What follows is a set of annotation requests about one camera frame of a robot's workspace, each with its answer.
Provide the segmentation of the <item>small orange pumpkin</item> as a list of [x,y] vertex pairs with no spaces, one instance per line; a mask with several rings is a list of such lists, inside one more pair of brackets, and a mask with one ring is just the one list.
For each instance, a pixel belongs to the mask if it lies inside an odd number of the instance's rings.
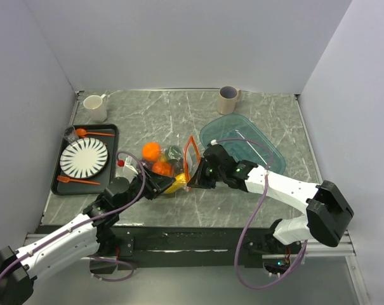
[[152,171],[156,174],[171,177],[173,174],[172,167],[167,162],[157,161],[152,167]]

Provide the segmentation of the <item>purple grape bunch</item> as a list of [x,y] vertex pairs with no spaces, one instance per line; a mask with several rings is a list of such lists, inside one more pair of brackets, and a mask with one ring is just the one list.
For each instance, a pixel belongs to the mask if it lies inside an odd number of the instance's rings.
[[153,165],[154,165],[154,162],[153,161],[148,161],[146,160],[145,158],[142,158],[141,159],[141,163],[142,165],[145,167],[145,168],[148,168],[149,170],[152,169]]

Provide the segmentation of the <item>dark avocado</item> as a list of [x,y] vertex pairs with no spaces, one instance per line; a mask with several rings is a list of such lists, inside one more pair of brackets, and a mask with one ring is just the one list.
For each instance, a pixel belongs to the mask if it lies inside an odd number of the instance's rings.
[[183,160],[182,159],[172,159],[170,162],[171,167],[173,169],[173,173],[175,175],[179,175],[180,173],[183,173]]

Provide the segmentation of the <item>yellow lemon piece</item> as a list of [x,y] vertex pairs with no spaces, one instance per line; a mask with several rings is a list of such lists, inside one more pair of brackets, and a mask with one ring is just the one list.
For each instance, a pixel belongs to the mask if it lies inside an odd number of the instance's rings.
[[167,159],[167,157],[166,157],[166,155],[165,155],[164,153],[162,153],[162,154],[160,155],[160,157],[159,157],[159,161],[162,161],[162,162],[167,162],[167,161],[168,161],[168,159]]

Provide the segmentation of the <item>orange tangerine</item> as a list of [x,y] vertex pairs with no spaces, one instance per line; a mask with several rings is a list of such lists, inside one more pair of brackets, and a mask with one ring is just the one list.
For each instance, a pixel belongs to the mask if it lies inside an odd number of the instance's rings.
[[142,149],[142,157],[147,161],[157,161],[161,155],[161,146],[157,142],[148,142]]

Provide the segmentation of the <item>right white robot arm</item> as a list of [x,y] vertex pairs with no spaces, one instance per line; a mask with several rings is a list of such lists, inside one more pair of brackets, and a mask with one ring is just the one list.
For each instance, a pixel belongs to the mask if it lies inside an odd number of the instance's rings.
[[337,247],[350,224],[354,211],[330,181],[302,182],[266,170],[251,161],[236,161],[223,146],[208,147],[189,187],[214,189],[223,182],[232,189],[263,194],[301,212],[301,216],[273,223],[266,238],[267,248],[281,253],[296,241],[315,239],[327,247]]

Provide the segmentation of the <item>clear zip top bag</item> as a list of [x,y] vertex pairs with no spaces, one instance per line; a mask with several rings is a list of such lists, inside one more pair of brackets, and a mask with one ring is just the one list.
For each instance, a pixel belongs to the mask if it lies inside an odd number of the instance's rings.
[[175,179],[164,194],[173,194],[180,190],[189,192],[190,187],[187,184],[197,171],[200,153],[191,135],[184,146],[146,143],[142,148],[142,161],[154,173]]

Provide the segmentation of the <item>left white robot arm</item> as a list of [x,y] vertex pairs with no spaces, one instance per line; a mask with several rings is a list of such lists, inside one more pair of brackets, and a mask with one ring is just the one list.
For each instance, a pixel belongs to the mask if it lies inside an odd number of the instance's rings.
[[23,304],[34,285],[83,257],[113,251],[110,228],[119,214],[142,198],[153,200],[175,182],[145,171],[128,180],[114,178],[82,213],[44,238],[13,250],[0,250],[0,304]]

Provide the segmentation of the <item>green lime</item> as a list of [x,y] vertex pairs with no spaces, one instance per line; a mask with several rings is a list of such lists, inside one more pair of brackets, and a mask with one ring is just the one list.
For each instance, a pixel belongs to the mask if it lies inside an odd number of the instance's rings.
[[177,145],[171,145],[164,150],[167,160],[180,160],[183,158],[183,149]]

